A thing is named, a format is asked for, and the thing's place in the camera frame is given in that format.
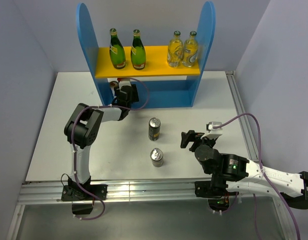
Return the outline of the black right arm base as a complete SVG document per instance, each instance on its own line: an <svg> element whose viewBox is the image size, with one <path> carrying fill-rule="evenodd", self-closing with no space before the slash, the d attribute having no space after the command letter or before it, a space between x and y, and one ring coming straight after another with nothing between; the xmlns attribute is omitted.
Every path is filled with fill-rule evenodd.
<svg viewBox="0 0 308 240"><path fill-rule="evenodd" d="M212 188L211 181L195 181L195 195L198 198L213 198L218 199L225 196L234 196L236 191L228 192L225 188Z"/></svg>

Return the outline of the green glass bottle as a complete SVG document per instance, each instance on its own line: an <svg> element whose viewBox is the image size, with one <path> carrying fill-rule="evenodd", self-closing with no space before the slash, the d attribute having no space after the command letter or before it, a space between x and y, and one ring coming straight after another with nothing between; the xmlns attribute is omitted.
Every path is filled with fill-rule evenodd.
<svg viewBox="0 0 308 240"><path fill-rule="evenodd" d="M142 70L146 65L146 52L140 38L140 31L133 30L133 42L131 46L131 63L134 69Z"/></svg>
<svg viewBox="0 0 308 240"><path fill-rule="evenodd" d="M117 30L115 28L110 29L110 47L109 54L112 65L116 69L123 69L126 65L126 56L124 48L118 39Z"/></svg>

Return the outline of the blue silver energy can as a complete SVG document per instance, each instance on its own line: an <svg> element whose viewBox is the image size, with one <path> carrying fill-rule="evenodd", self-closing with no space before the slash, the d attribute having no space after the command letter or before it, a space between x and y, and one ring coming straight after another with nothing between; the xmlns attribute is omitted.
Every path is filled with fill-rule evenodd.
<svg viewBox="0 0 308 240"><path fill-rule="evenodd" d="M115 87L119 86L119 82L116 81L116 80L113 80L113 81L109 82L109 85L110 85L110 89L112 91L113 97L115 98L116 97Z"/></svg>

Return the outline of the black yellow tonic can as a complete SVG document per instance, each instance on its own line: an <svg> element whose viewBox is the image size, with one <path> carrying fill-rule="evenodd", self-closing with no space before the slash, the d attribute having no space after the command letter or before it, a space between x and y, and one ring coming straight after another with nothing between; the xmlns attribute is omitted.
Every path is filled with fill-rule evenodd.
<svg viewBox="0 0 308 240"><path fill-rule="evenodd" d="M159 168L163 165L163 151L159 148L154 148L150 152L150 159L152 161L153 166Z"/></svg>
<svg viewBox="0 0 308 240"><path fill-rule="evenodd" d="M160 127L161 127L160 119L153 117L149 120L148 137L151 141L156 141L159 139Z"/></svg>

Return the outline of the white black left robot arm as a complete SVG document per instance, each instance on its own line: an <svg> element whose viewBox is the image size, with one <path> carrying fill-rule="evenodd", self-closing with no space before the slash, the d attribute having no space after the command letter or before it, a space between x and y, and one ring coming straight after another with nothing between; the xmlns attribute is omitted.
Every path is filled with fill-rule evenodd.
<svg viewBox="0 0 308 240"><path fill-rule="evenodd" d="M89 155L101 123L122 121L129 111L136 111L132 104L139 102L136 84L122 78L114 87L115 97L110 105L89 106L80 103L75 108L64 128L73 153L72 173L68 186L80 200L92 193L89 171Z"/></svg>

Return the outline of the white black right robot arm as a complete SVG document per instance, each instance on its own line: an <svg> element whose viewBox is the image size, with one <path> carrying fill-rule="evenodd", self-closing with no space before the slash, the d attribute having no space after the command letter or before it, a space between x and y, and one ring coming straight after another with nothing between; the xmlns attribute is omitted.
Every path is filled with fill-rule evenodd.
<svg viewBox="0 0 308 240"><path fill-rule="evenodd" d="M236 193L282 196L294 209L308 209L308 172L288 173L259 164L214 148L218 134L189 130L181 134L181 148L192 143L190 151L210 180L196 181L195 195L199 198L233 196Z"/></svg>

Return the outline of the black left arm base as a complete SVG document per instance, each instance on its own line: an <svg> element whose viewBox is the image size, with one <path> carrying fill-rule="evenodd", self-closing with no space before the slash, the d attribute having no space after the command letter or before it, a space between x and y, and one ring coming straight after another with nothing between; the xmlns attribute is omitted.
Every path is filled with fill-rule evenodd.
<svg viewBox="0 0 308 240"><path fill-rule="evenodd" d="M85 190L97 196L101 200L106 199L107 185L93 184L83 186ZM75 215L89 215L93 210L93 203L96 198L81 190L75 182L72 185L65 185L61 196L62 202L72 202L72 213Z"/></svg>

